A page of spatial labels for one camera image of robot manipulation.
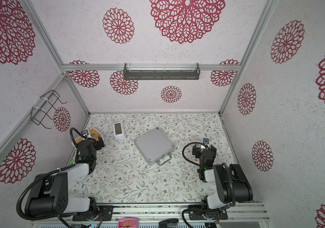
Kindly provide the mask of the silver aluminium poker case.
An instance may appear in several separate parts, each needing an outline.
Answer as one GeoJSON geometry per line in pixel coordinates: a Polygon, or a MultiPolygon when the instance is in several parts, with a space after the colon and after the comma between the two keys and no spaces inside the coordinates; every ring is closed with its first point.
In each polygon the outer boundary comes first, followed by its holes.
{"type": "Polygon", "coordinates": [[[138,137],[134,143],[149,166],[162,166],[172,159],[174,144],[158,127],[138,137]]]}

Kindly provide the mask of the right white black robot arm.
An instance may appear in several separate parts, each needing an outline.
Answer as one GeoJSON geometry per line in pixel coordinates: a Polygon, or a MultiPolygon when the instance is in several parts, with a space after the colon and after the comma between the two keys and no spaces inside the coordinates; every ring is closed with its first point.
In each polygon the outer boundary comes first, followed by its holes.
{"type": "Polygon", "coordinates": [[[204,183],[214,183],[216,192],[201,200],[200,213],[223,211],[253,200],[253,190],[239,164],[214,164],[217,149],[203,142],[191,142],[182,149],[183,158],[198,166],[199,179],[204,183]]]}

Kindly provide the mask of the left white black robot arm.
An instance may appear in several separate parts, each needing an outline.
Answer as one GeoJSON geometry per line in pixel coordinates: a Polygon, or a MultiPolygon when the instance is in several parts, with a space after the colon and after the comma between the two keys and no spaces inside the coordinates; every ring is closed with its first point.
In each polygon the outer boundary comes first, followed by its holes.
{"type": "Polygon", "coordinates": [[[79,132],[73,127],[70,136],[76,150],[74,162],[35,177],[17,201],[16,211],[21,218],[63,220],[73,216],[74,219],[93,221],[102,217],[95,198],[69,196],[69,185],[94,172],[97,151],[105,146],[103,136],[94,128],[79,132]]]}

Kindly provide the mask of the white box with wooden lid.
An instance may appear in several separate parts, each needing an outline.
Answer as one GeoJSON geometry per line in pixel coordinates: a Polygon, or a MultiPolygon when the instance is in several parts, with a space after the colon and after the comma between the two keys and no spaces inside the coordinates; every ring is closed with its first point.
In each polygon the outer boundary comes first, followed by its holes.
{"type": "MultiPolygon", "coordinates": [[[[95,140],[99,140],[99,137],[103,138],[103,135],[95,128],[90,128],[87,130],[88,131],[88,135],[87,137],[89,138],[93,138],[95,140]]],[[[75,142],[76,143],[79,143],[80,141],[84,140],[83,137],[81,136],[78,136],[76,139],[75,139],[75,142]]]]}

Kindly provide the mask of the white digital clock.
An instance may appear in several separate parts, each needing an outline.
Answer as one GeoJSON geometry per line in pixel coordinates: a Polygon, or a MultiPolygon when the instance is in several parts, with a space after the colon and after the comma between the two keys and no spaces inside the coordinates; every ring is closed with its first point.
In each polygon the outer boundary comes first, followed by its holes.
{"type": "Polygon", "coordinates": [[[123,139],[125,136],[124,128],[122,122],[116,122],[113,125],[114,127],[114,137],[117,140],[123,139]]]}

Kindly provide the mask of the black object at front edge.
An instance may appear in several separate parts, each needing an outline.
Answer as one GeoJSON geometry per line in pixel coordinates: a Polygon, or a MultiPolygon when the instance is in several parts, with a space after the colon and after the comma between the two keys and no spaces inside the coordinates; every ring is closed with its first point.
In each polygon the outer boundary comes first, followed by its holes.
{"type": "Polygon", "coordinates": [[[179,220],[170,218],[159,222],[159,228],[178,228],[179,220]]]}

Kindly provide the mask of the pink object at front edge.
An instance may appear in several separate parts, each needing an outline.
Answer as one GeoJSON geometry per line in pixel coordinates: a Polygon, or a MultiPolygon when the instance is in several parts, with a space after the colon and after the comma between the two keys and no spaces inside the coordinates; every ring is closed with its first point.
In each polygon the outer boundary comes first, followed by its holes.
{"type": "Polygon", "coordinates": [[[118,228],[139,228],[138,218],[121,218],[118,221],[118,228]]]}

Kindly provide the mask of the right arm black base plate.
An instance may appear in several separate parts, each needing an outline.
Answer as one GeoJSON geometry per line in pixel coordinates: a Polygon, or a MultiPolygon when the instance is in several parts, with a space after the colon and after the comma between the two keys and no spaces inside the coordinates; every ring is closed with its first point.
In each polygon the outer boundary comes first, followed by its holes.
{"type": "Polygon", "coordinates": [[[210,211],[210,212],[188,212],[189,220],[227,220],[228,215],[225,210],[223,211],[210,211]]]}

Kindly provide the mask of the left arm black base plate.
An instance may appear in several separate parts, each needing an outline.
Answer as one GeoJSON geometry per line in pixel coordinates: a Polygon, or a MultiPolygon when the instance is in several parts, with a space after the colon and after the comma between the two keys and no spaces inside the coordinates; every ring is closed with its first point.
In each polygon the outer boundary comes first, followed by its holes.
{"type": "Polygon", "coordinates": [[[96,211],[76,213],[72,221],[111,221],[113,206],[98,205],[96,211]]]}

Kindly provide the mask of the black wall shelf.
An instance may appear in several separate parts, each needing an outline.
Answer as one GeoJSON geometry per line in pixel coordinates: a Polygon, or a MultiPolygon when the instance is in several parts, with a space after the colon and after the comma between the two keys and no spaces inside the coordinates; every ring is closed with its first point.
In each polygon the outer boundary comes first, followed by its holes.
{"type": "Polygon", "coordinates": [[[123,77],[132,80],[198,80],[201,70],[199,64],[188,66],[159,65],[131,66],[124,65],[123,77]]]}

